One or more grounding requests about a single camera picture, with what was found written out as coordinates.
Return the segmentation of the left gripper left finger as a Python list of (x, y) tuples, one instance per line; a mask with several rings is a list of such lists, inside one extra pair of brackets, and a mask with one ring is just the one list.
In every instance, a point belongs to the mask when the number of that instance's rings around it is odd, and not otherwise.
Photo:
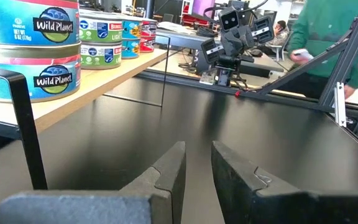
[(151, 224), (180, 224), (186, 183), (185, 142), (176, 142), (122, 193), (148, 196)]

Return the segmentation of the person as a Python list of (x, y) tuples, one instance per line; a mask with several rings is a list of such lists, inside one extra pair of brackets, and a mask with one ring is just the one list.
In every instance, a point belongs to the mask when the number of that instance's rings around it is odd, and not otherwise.
[[(335, 44), (350, 28), (358, 16), (358, 0), (307, 0), (298, 20), (292, 25), (292, 35), (288, 43), (288, 53), (296, 68), (306, 60), (293, 54), (298, 49), (306, 49), (317, 56)], [(318, 99), (336, 65), (338, 56), (333, 56), (311, 70), (297, 76), (280, 87), (289, 91)], [(344, 94), (349, 98), (358, 89), (358, 56), (345, 78)]]
[(275, 55), (277, 53), (277, 49), (271, 48), (271, 46), (283, 46), (290, 33), (285, 21), (278, 21), (273, 28), (273, 31), (273, 39), (257, 47), (266, 55)]

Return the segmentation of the black aluminium table frame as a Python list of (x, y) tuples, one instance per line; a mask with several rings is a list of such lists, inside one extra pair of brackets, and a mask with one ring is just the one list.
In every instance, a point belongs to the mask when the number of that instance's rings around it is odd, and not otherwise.
[[(345, 78), (349, 75), (354, 60), (358, 56), (358, 16), (352, 21), (349, 30), (335, 44), (328, 47), (321, 54), (314, 57), (310, 55), (306, 49), (295, 50), (293, 51), (293, 54), (307, 62), (296, 68), (292, 68), (285, 76), (272, 83), (264, 85), (258, 90), (242, 91), (240, 96), (330, 112), (336, 95), (334, 87), (337, 83), (342, 83), (343, 87), (338, 92), (345, 96)], [(308, 98), (299, 93), (283, 91), (280, 89), (281, 86), (288, 83), (290, 80), (336, 55), (338, 56), (336, 65), (318, 99)]]

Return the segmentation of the blue yellow yellowfin can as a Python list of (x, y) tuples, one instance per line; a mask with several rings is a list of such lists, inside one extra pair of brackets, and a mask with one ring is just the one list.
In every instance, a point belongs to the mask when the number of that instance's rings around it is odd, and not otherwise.
[(140, 39), (122, 40), (122, 59), (137, 58), (140, 55)]
[(123, 19), (122, 28), (123, 28), (122, 30), (123, 39), (140, 39), (142, 21)]

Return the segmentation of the white green tuna can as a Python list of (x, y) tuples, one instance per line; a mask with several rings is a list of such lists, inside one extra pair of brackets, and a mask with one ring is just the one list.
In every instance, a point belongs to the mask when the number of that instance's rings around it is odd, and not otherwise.
[(79, 38), (82, 42), (111, 44), (122, 41), (122, 18), (116, 15), (80, 13)]
[(81, 43), (81, 67), (87, 70), (107, 70), (121, 65), (122, 42), (111, 44)]

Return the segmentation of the wooden shelf with black frame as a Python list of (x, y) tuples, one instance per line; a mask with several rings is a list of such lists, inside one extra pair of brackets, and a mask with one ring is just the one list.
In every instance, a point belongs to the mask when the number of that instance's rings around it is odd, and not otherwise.
[(0, 102), (0, 136), (21, 141), (33, 189), (48, 188), (38, 134), (161, 60), (168, 60), (168, 52), (155, 50), (117, 68), (84, 70), (78, 91), (40, 103), (31, 103), (23, 74), (0, 69), (12, 100)]

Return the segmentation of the grey desk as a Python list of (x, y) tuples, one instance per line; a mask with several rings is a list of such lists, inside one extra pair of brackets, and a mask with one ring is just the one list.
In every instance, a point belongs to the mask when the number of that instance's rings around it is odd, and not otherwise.
[(201, 44), (206, 40), (209, 40), (209, 37), (157, 29), (155, 42), (157, 44), (170, 44), (177, 47), (201, 50)]

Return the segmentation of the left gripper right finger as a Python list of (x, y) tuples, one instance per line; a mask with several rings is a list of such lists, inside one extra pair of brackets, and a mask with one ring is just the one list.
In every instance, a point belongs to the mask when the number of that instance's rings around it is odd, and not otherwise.
[(226, 224), (299, 224), (299, 190), (225, 144), (211, 146), (213, 179)]

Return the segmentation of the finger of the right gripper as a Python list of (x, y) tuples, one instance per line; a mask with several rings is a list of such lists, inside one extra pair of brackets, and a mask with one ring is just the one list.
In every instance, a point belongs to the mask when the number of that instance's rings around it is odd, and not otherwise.
[(222, 45), (217, 45), (213, 38), (204, 41), (201, 44), (201, 49), (203, 51), (203, 55), (208, 64), (213, 64), (219, 59), (219, 52), (224, 48)]
[(259, 44), (264, 44), (274, 38), (273, 23), (269, 16), (254, 19), (252, 36)]

